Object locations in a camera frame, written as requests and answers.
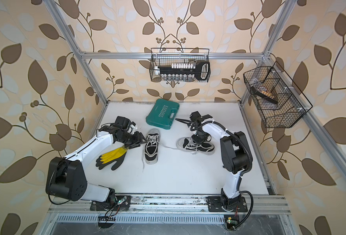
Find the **black white sneaker with laces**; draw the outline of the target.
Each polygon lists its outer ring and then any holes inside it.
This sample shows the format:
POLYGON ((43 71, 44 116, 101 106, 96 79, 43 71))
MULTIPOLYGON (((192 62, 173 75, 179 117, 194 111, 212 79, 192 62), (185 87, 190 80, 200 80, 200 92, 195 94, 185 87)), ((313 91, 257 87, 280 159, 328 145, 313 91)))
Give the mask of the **black white sneaker with laces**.
POLYGON ((142 156, 143 169, 145 164, 153 165, 158 161, 158 146, 160 142, 160 132, 158 129, 151 129, 147 134, 147 143, 142 156))

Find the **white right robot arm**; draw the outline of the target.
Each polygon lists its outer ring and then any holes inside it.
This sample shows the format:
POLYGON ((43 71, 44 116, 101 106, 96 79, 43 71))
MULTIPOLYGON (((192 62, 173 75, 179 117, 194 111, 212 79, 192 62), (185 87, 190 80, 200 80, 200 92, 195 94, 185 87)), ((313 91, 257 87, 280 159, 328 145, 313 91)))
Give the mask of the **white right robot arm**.
POLYGON ((220 142, 223 167, 230 172, 221 190, 220 202, 226 211, 233 211, 241 202, 240 185, 245 173, 251 171, 253 157, 243 132, 231 132, 211 115, 202 116, 198 111, 190 114, 188 127, 197 145, 204 144, 209 137, 220 142))

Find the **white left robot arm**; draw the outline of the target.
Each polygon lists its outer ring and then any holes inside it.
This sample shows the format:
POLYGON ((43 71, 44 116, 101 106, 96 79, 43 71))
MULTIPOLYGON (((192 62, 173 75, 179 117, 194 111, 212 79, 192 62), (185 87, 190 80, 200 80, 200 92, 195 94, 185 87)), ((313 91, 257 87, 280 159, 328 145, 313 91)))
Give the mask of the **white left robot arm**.
POLYGON ((63 198, 69 201, 92 201, 112 210, 119 205, 115 190, 87 181, 85 170, 96 159, 105 166, 114 164, 118 168, 129 149, 137 148, 147 142, 142 133, 132 127, 122 129, 106 125, 87 143, 64 158, 51 160, 45 191, 49 197, 63 198))

